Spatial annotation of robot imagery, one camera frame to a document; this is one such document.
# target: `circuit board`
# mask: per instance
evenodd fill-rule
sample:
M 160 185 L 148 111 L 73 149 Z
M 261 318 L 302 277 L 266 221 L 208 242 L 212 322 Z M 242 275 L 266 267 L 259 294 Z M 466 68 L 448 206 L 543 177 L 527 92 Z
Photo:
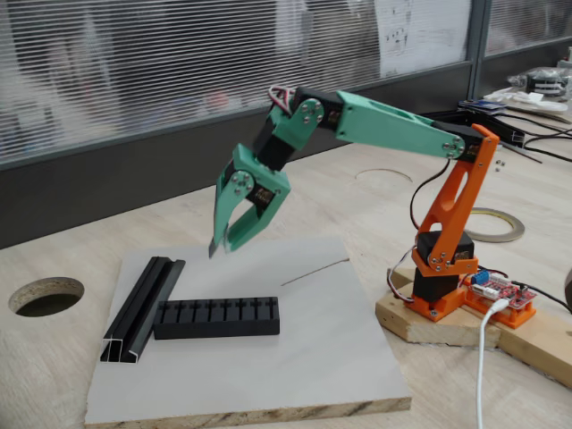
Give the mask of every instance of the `circuit board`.
M 521 290 L 518 286 L 512 284 L 509 280 L 503 280 L 501 282 L 490 280 L 483 284 L 469 285 L 469 289 L 472 290 L 476 295 L 486 299 L 496 300 L 491 298 L 490 293 L 485 293 L 485 288 L 498 291 L 498 297 L 496 299 L 510 299 L 509 307 L 516 310 L 524 308 L 526 304 L 528 304 L 537 296 L 537 294 L 531 290 Z

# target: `plywood board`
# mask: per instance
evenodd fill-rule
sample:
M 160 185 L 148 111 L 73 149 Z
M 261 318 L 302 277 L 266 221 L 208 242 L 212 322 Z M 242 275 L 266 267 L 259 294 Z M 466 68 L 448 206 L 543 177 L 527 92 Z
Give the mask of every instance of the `plywood board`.
M 413 271 L 397 273 L 396 287 L 405 296 L 411 295 L 413 276 Z M 451 346 L 477 346 L 483 318 L 473 308 L 463 306 L 435 323 L 406 308 L 392 295 L 377 301 L 375 313 L 382 326 L 407 342 Z M 485 347 L 498 347 L 572 387 L 572 324 L 556 316 L 538 309 L 532 319 L 517 329 L 489 322 Z
M 281 333 L 151 338 L 136 365 L 98 363 L 88 427 L 213 427 L 409 407 L 399 365 L 340 240 L 263 241 L 212 260 L 205 247 L 130 253 L 108 324 L 156 255 L 187 261 L 170 299 L 277 296 Z

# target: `green robotic arm segment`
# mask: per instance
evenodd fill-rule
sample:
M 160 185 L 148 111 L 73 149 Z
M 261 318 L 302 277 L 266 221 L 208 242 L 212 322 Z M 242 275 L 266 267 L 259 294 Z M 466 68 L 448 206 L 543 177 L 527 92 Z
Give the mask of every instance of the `green robotic arm segment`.
M 216 184 L 214 235 L 209 256 L 221 242 L 234 251 L 261 232 L 290 192 L 281 169 L 301 150 L 316 128 L 332 130 L 337 139 L 420 154 L 474 160 L 478 144 L 465 141 L 452 125 L 339 91 L 327 94 L 298 88 L 290 101 L 292 114 L 274 104 L 254 144 L 238 145 Z M 231 227 L 232 211 L 244 199 L 253 206 Z

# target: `wooden table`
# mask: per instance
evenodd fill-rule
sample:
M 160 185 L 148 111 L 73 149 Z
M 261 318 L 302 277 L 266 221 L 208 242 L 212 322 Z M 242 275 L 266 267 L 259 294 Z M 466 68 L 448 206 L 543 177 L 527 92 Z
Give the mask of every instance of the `wooden table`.
M 540 145 L 572 156 L 567 141 Z M 477 206 L 515 215 L 526 233 L 512 243 L 477 242 L 476 252 L 483 265 L 563 298 L 572 268 L 572 169 L 563 161 L 538 156 L 544 164 L 506 149 L 495 156 L 506 165 L 499 172 L 492 167 Z M 388 293 L 387 267 L 413 244 L 411 195 L 443 164 L 438 158 L 359 145 L 288 164 L 285 171 L 293 191 L 257 240 L 342 236 L 374 311 L 375 301 Z M 440 178 L 417 195 L 418 219 L 443 182 Z M 214 188 L 202 189 L 0 250 L 0 427 L 82 426 L 123 254 L 207 244 L 214 202 Z M 473 217 L 470 229 L 506 231 L 502 221 Z M 412 261 L 405 266 L 413 266 Z M 40 318 L 18 316 L 8 308 L 9 298 L 21 286 L 51 276 L 80 280 L 84 297 L 62 313 Z M 538 301 L 538 307 L 572 322 L 564 308 L 547 299 Z M 413 392 L 410 411 L 267 427 L 475 427 L 476 351 L 407 344 L 390 332 L 386 335 Z M 486 352 L 484 421 L 487 428 L 572 427 L 572 391 L 502 352 Z

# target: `window blinds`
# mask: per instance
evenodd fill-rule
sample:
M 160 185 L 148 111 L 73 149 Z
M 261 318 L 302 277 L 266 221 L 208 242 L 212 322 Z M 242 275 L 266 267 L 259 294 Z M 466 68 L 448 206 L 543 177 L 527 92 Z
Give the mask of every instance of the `window blinds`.
M 572 0 L 492 0 L 486 54 L 572 36 Z
M 0 0 L 0 162 L 267 105 L 274 83 L 335 90 L 462 61 L 469 13 L 470 0 Z

